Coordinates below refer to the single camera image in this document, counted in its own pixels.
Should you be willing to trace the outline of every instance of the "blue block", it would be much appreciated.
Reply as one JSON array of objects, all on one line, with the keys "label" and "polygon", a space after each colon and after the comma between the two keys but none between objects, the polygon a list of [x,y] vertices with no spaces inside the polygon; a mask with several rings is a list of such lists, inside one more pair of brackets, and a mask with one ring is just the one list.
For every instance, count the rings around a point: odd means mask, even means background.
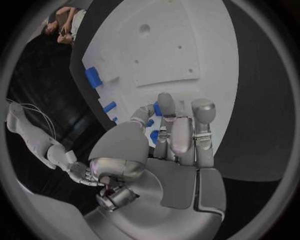
[{"label": "blue block", "polygon": [[87,77],[89,84],[93,89],[103,84],[96,68],[94,67],[90,67],[89,69],[85,70],[85,76]]},{"label": "blue block", "polygon": [[156,116],[162,116],[162,112],[161,112],[159,103],[158,103],[158,102],[155,102],[153,106],[154,106],[154,112],[155,112],[155,115],[156,115]]},{"label": "blue block", "polygon": [[147,123],[147,126],[146,127],[151,127],[152,125],[154,124],[154,121],[153,119],[150,119]]},{"label": "blue block", "polygon": [[105,106],[104,108],[103,108],[103,111],[105,112],[105,113],[108,113],[110,110],[112,110],[113,108],[115,108],[117,106],[117,104],[114,102],[114,101],[112,101],[110,104],[108,104],[107,106]]},{"label": "blue block", "polygon": [[158,142],[158,137],[159,137],[159,131],[158,130],[154,130],[153,132],[151,132],[150,138],[151,138],[151,140],[154,144],[156,144]]}]

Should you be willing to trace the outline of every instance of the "dark background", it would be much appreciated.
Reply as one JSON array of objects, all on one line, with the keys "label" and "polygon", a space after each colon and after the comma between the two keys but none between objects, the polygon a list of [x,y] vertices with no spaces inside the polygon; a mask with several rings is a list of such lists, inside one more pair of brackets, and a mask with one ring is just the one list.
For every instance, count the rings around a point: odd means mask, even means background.
[{"label": "dark background", "polygon": [[[26,1],[26,5],[23,3],[20,5],[19,2],[13,1],[5,3],[3,6],[4,9],[7,10],[7,13],[11,14],[9,17],[4,13],[0,16],[1,52],[4,49],[5,42],[8,40],[10,33],[15,29],[21,17],[36,2],[42,1],[28,0]],[[300,26],[300,2],[297,0],[265,0],[264,2],[279,16],[295,42],[300,43],[297,33]],[[68,46],[58,46],[55,42],[50,39],[43,39],[43,37],[39,37],[34,41],[34,47],[39,46],[40,53],[33,53],[33,46],[28,45],[26,47],[26,54],[22,56],[20,65],[17,68],[18,71],[14,73],[12,78],[13,82],[9,97],[20,102],[35,103],[36,101],[36,104],[39,102],[39,105],[41,102],[45,103],[41,108],[53,119],[55,129],[58,133],[58,140],[68,148],[72,148],[79,160],[85,162],[91,146],[93,146],[105,131],[97,122],[76,89],[76,86],[73,84],[72,76],[68,71],[71,49]],[[39,54],[48,54],[47,60],[45,60],[45,62],[37,62],[35,58],[38,58]],[[27,70],[22,67],[24,63],[31,66],[34,65],[38,71],[28,73]],[[58,71],[59,75],[51,71],[53,68],[61,68],[61,70]],[[18,88],[20,84],[25,86],[25,82],[20,82],[20,79],[24,79],[24,76],[32,76],[30,81],[34,81],[35,84],[33,84],[32,87]],[[49,82],[49,79],[51,79],[51,85],[38,85],[39,81],[44,80],[45,82]],[[66,87],[68,87],[72,94],[57,91],[49,92],[48,95],[52,98],[57,95],[63,100],[53,102],[46,98],[30,97],[32,93],[41,87],[44,88],[41,90],[42,92],[51,91],[53,86],[56,86],[56,89],[66,89]],[[27,114],[32,122],[41,122],[41,119],[35,117],[35,115]],[[42,128],[47,131],[46,125],[42,126]],[[26,185],[32,191],[72,203],[77,206],[82,213],[87,213],[95,207],[95,194],[98,189],[91,190],[83,185],[75,184],[68,179],[68,176],[66,176],[64,172],[58,169],[52,171],[44,167],[42,163],[36,161],[35,158],[28,153],[22,144],[22,139],[18,135],[8,132],[6,137],[9,145],[13,144],[18,146],[17,151],[13,149],[10,150],[12,163],[14,165],[18,164],[19,166],[21,164],[22,166],[16,168],[16,174],[20,180],[26,180]],[[21,159],[21,157],[22,159],[26,159],[27,162],[20,162],[19,159]],[[224,183],[227,194],[234,196],[228,199],[227,206],[228,210],[230,209],[234,214],[226,216],[227,219],[220,229],[217,239],[229,237],[239,228],[247,224],[265,205],[278,185],[278,182],[257,183],[230,179],[224,179]],[[2,209],[2,239],[36,239],[14,212],[2,191],[0,193],[0,202]],[[297,217],[300,213],[299,202],[300,190],[298,189],[287,211],[263,238],[264,240],[279,239],[281,236],[293,239],[299,238],[299,224],[297,221]]]}]

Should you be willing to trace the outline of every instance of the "hole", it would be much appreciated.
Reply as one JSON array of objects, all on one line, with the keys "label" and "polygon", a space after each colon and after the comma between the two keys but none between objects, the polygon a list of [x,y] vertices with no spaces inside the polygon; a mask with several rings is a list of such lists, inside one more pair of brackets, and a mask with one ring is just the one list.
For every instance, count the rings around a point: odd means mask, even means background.
[{"label": "hole", "polygon": [[143,24],[139,27],[139,34],[142,37],[146,37],[150,33],[150,26],[148,24]]}]

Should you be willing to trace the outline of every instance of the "white wire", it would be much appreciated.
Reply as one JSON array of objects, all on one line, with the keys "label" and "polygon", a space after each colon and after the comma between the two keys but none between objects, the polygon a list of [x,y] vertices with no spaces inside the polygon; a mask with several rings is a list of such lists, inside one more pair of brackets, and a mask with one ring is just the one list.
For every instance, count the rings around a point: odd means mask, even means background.
[{"label": "white wire", "polygon": [[11,99],[9,99],[9,98],[6,98],[6,100],[9,101],[9,102],[11,102],[11,103],[14,103],[14,104],[21,105],[24,109],[27,109],[27,110],[31,110],[31,111],[40,113],[40,114],[44,117],[45,121],[47,122],[47,125],[48,125],[48,127],[49,127],[49,129],[50,129],[50,131],[51,131],[52,137],[56,140],[56,131],[55,131],[53,122],[52,122],[51,119],[50,119],[45,113],[43,113],[37,106],[35,106],[34,104],[30,104],[30,103],[18,103],[18,102],[14,101],[14,100],[11,100]]}]

